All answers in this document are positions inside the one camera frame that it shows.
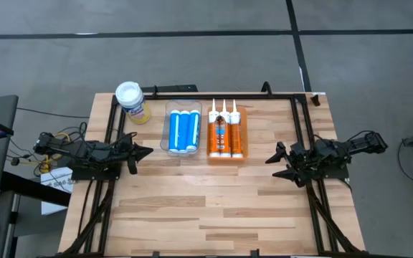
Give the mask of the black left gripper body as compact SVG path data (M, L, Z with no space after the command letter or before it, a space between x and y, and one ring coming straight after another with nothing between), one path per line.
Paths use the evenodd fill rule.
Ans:
M112 144L113 160L126 161L131 175L138 173L136 168L138 145L133 142L134 136L137 136L137 132L126 133Z

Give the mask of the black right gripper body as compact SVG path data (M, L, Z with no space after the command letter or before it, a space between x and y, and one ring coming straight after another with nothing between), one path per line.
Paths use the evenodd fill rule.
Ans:
M290 146L290 152L286 155L286 168L293 167L298 172L298 178L293 182L299 188L315 178L316 170L309 154L300 143L295 143Z

